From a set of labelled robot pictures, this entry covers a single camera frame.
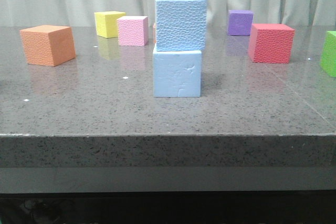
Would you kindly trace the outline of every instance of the textured foam block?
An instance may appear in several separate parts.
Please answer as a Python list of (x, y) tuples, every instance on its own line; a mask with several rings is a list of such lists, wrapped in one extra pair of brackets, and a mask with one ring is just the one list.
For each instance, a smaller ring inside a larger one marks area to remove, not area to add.
[(104, 38), (117, 37), (117, 19), (125, 15), (126, 13), (115, 11), (95, 13), (97, 35)]
[(227, 34), (235, 36), (249, 36), (253, 21), (250, 10), (229, 10)]
[(71, 27), (42, 25), (20, 35), (28, 64), (54, 67), (76, 57)]
[(248, 55), (253, 62), (289, 63), (294, 33), (284, 24), (252, 24)]
[(202, 52), (153, 50), (155, 97), (200, 97)]
[(336, 77), (336, 31), (327, 31), (320, 65), (331, 77)]
[(205, 47), (206, 0), (155, 0), (158, 51)]
[(148, 42), (148, 17), (123, 16), (117, 19), (120, 46), (144, 46)]

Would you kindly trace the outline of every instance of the stacked cubes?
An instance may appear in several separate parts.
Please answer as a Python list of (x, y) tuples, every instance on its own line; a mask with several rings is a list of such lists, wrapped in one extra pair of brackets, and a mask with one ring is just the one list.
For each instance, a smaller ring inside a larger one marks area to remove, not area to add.
[(206, 0), (155, 0), (155, 97), (201, 96)]
[(331, 77), (336, 77), (336, 31), (327, 31), (320, 65)]

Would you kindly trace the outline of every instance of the blue cube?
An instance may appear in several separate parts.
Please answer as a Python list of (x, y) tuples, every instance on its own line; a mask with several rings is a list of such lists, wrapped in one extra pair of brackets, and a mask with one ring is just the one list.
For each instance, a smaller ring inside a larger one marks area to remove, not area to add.
[(205, 47), (206, 0), (155, 0), (157, 51)]
[(202, 52), (153, 50), (155, 97), (200, 97)]

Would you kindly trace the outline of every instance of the orange cube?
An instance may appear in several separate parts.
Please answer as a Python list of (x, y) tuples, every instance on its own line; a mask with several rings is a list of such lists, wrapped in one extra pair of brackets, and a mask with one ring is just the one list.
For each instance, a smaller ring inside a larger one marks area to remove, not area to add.
[(156, 23), (153, 25), (153, 42), (156, 43)]
[(69, 26), (36, 26), (20, 35), (28, 64), (54, 67), (76, 57)]

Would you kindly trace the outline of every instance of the pink cube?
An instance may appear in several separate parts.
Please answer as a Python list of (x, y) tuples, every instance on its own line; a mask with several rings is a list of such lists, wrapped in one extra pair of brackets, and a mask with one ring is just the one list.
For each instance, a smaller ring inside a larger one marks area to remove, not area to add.
[(119, 46), (144, 46), (148, 42), (148, 17), (123, 16), (117, 19)]
[(248, 55), (253, 62), (289, 63), (294, 33), (284, 24), (252, 24)]

